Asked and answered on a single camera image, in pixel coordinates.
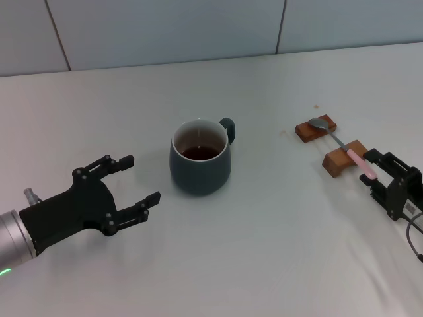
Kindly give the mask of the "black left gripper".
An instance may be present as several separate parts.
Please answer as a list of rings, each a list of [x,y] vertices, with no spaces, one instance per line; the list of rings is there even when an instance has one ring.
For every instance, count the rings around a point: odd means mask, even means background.
[[[95,229],[105,236],[148,221],[150,208],[159,204],[155,192],[131,207],[118,210],[114,198],[101,181],[104,177],[134,166],[128,155],[114,160],[110,155],[73,171],[73,184],[65,192],[19,212],[36,253],[85,229]]]

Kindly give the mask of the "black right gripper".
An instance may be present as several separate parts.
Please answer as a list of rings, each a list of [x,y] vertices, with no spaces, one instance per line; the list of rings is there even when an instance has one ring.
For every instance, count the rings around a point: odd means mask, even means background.
[[[370,196],[387,207],[392,220],[410,220],[422,212],[422,173],[417,168],[409,167],[391,152],[382,154],[377,149],[366,152],[364,158],[393,178],[386,188],[378,178],[370,179],[365,174],[359,177],[370,188]]]

